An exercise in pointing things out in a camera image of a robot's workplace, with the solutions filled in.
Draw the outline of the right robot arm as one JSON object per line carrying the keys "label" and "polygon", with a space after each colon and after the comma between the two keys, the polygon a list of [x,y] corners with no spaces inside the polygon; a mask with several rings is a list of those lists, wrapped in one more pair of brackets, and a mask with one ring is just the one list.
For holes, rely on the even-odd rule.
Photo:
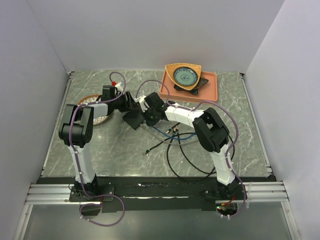
{"label": "right robot arm", "polygon": [[173,121],[192,127],[200,145],[210,153],[218,185],[223,199],[236,194],[237,180],[230,156],[230,131],[214,108],[198,110],[172,101],[164,102],[157,93],[140,96],[137,99],[148,126],[155,126],[160,120]]}

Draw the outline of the black network switch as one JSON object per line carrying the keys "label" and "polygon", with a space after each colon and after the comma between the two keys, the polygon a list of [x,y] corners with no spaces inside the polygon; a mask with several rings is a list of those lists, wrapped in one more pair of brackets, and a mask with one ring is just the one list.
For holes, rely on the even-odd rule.
{"label": "black network switch", "polygon": [[145,121],[139,109],[132,109],[127,112],[122,119],[134,130]]}

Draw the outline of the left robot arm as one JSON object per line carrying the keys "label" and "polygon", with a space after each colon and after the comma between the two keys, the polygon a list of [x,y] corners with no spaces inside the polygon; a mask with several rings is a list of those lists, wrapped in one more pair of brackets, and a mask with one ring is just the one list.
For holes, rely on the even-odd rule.
{"label": "left robot arm", "polygon": [[93,136],[94,120],[108,117],[115,110],[131,114],[140,112],[140,104],[129,91],[104,85],[102,94],[91,102],[67,104],[58,130],[59,138],[68,147],[76,171],[73,192],[87,201],[99,195],[97,175],[93,169],[89,143]]}

